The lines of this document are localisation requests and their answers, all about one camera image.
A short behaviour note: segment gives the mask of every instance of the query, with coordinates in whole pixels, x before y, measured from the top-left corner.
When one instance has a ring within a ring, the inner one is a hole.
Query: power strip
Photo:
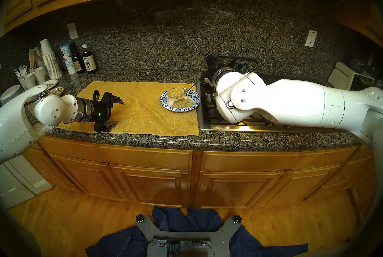
[[[210,239],[177,239],[177,238],[167,238],[154,236],[153,237],[153,246],[157,247],[166,247],[166,242],[177,242],[180,247],[210,247]]]

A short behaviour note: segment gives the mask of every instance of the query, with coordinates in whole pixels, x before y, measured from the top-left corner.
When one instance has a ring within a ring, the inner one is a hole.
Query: blue cloth
[[[153,209],[154,224],[162,231],[206,232],[217,231],[222,219],[215,210],[188,208],[184,216],[177,208]],[[144,257],[148,241],[137,226],[102,237],[86,249],[88,257]],[[292,257],[308,251],[308,244],[264,248],[240,226],[230,239],[230,257]]]

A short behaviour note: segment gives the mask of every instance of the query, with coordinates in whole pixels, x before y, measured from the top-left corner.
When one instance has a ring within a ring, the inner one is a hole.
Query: food in spoon
[[[180,99],[177,99],[172,107],[173,108],[177,108],[177,109],[184,109],[184,108],[189,108],[193,105],[193,101],[190,99],[190,98],[180,98]]]
[[[169,89],[168,92],[167,92],[167,96],[169,96],[170,98],[173,99],[173,98],[176,98],[176,97],[180,97],[184,93],[185,93],[185,89],[183,89],[181,87],[177,87],[177,88]]]

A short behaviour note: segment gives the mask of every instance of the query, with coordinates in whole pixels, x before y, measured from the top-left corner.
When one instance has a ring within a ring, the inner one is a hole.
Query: yellow towel
[[[92,82],[77,96],[93,100],[93,91],[119,96],[125,103],[114,103],[109,121],[119,121],[111,133],[139,135],[185,136],[199,135],[197,110],[173,112],[160,104],[161,94],[174,87],[190,87],[185,83]],[[94,123],[60,123],[58,128],[94,132]]]

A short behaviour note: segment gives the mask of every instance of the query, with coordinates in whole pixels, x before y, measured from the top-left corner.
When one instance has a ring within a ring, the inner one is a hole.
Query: blue patterned bowl
[[[194,105],[192,105],[189,108],[184,108],[184,109],[173,108],[171,105],[173,104],[173,102],[175,102],[175,99],[172,99],[169,96],[167,96],[168,91],[169,90],[166,90],[163,94],[161,94],[160,103],[165,109],[168,109],[170,111],[187,112],[187,111],[190,111],[192,109],[197,108],[201,103],[200,95],[197,92],[195,92],[194,90],[190,89],[188,93],[183,94],[181,97],[183,97],[183,98],[189,97],[193,101]]]

